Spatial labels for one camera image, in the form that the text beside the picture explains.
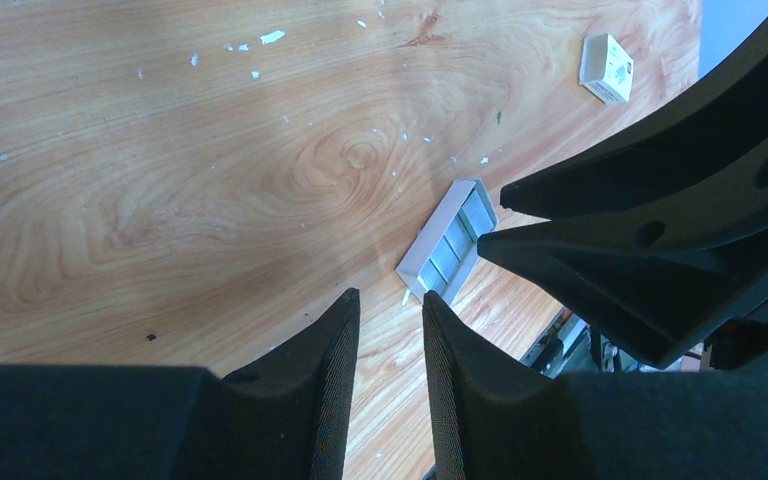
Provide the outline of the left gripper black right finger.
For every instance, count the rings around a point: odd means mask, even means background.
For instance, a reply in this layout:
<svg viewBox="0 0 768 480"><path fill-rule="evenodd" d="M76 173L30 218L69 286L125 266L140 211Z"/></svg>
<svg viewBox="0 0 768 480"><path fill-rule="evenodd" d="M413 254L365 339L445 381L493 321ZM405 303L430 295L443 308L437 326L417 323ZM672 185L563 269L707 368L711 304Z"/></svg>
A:
<svg viewBox="0 0 768 480"><path fill-rule="evenodd" d="M768 479L768 373L546 377L422 308L440 479Z"/></svg>

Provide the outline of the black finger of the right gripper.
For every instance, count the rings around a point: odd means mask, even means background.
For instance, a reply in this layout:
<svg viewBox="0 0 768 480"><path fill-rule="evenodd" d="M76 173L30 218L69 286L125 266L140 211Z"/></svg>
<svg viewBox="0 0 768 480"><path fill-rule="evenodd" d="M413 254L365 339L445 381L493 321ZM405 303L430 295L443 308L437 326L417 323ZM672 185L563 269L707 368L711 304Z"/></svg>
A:
<svg viewBox="0 0 768 480"><path fill-rule="evenodd" d="M663 107L558 164L504 186L503 208L558 220L685 190L768 141L768 17Z"/></svg>
<svg viewBox="0 0 768 480"><path fill-rule="evenodd" d="M768 138L683 191L483 236L481 257L662 367L729 321L768 338Z"/></svg>

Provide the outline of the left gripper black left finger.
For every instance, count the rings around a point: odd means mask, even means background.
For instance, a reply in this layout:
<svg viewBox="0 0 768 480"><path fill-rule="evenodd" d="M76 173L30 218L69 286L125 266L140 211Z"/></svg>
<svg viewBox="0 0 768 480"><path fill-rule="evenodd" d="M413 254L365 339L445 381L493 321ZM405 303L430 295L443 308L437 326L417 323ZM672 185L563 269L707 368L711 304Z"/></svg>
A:
<svg viewBox="0 0 768 480"><path fill-rule="evenodd" d="M218 377L203 367L0 365L0 479L338 479L360 295Z"/></svg>

